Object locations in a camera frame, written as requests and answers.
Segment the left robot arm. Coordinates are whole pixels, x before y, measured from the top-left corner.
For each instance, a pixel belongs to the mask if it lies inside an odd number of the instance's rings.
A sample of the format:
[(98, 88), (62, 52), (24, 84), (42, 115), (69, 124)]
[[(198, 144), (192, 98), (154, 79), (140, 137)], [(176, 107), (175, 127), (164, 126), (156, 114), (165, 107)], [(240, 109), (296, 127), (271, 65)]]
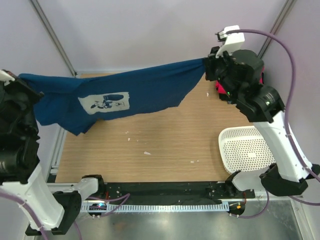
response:
[(106, 187), (101, 175), (85, 175), (64, 191), (51, 192), (38, 157), (39, 129), (34, 105), (44, 96), (21, 78), (0, 72), (0, 196), (22, 208), (27, 236), (65, 235), (82, 202), (101, 200)]

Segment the blue printed t-shirt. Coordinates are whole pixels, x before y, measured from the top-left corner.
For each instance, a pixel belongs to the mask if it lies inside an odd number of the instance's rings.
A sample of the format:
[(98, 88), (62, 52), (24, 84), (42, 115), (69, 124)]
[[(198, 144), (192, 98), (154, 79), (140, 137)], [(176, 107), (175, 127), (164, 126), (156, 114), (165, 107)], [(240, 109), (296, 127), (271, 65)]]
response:
[(180, 105), (205, 72), (201, 58), (91, 78), (21, 73), (43, 98), (34, 106), (42, 125), (86, 133), (97, 120), (149, 114)]

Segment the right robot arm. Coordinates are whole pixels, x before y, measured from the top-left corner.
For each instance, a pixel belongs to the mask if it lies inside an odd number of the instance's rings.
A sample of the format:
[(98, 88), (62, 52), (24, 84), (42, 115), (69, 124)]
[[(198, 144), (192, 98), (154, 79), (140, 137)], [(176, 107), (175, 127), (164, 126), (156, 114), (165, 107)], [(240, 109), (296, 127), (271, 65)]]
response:
[(303, 166), (298, 160), (290, 143), (293, 135), (285, 132), (285, 105), (275, 88), (261, 83), (264, 62), (251, 50), (219, 50), (212, 47), (203, 59), (206, 80), (224, 88), (228, 99), (262, 135), (275, 160), (259, 170), (237, 170), (226, 180), (226, 194), (237, 198), (245, 190), (265, 189), (277, 197), (301, 195), (312, 179), (309, 171), (318, 175), (320, 166), (308, 161)]

